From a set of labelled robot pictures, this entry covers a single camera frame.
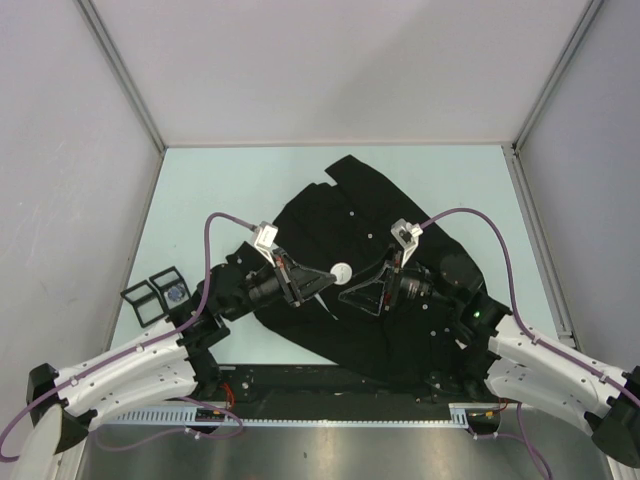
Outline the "pink red round brooch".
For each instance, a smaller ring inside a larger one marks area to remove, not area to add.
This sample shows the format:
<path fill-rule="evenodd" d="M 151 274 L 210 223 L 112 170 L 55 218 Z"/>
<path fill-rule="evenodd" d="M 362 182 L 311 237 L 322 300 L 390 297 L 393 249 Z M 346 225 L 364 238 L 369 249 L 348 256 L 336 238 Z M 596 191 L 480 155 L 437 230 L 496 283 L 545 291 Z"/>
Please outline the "pink red round brooch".
<path fill-rule="evenodd" d="M 335 284 L 342 286 L 351 281 L 353 269 L 346 262 L 338 262 L 331 267 L 330 273 L 335 277 Z"/>

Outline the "black button-up shirt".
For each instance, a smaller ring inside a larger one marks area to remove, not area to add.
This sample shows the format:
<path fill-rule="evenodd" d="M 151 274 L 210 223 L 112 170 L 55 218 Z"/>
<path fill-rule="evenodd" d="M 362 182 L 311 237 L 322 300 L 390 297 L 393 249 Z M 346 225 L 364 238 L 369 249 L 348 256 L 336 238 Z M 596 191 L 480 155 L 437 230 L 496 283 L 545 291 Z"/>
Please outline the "black button-up shirt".
<path fill-rule="evenodd" d="M 353 156 L 338 160 L 327 172 L 328 182 L 305 187 L 274 221 L 278 246 L 303 266 L 327 272 L 346 262 L 354 274 L 388 247 L 401 251 L 390 232 L 396 221 L 426 217 L 391 180 Z M 458 241 L 432 225 L 405 266 L 433 270 L 449 254 L 465 254 L 474 262 Z M 243 245 L 229 261 L 249 272 L 266 260 Z M 339 301 L 338 295 L 352 284 L 334 284 L 299 307 L 277 301 L 250 314 L 285 339 L 375 380 L 409 384 L 432 372 L 460 379 L 441 308 L 411 306 L 401 319 L 382 320 Z"/>

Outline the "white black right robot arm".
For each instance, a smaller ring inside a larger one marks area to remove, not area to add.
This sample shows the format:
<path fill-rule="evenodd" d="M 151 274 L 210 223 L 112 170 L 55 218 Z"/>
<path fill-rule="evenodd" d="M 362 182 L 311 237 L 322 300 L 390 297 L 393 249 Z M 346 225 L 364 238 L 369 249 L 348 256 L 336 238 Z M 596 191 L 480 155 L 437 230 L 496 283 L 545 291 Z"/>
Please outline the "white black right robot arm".
<path fill-rule="evenodd" d="M 465 254 L 449 254 L 433 270 L 402 265 L 390 248 L 355 277 L 340 301 L 382 320 L 408 307 L 441 308 L 453 337 L 452 363 L 473 401 L 491 394 L 528 404 L 586 433 L 615 461 L 639 465 L 639 372 L 602 364 L 530 326 L 491 298 Z"/>

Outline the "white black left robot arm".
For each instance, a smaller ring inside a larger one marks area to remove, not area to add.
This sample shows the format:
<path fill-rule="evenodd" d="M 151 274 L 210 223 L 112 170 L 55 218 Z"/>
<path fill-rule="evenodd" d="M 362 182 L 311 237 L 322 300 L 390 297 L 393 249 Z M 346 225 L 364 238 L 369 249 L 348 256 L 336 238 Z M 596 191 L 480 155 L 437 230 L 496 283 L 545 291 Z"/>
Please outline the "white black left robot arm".
<path fill-rule="evenodd" d="M 227 322 L 277 301 L 299 307 L 336 282 L 334 273 L 303 266 L 281 248 L 249 272 L 219 264 L 184 300 L 164 305 L 133 340 L 72 367 L 33 368 L 26 396 L 31 421 L 39 425 L 57 412 L 53 451 L 62 453 L 130 409 L 181 397 L 210 399 L 221 376 L 209 350 L 229 336 Z"/>

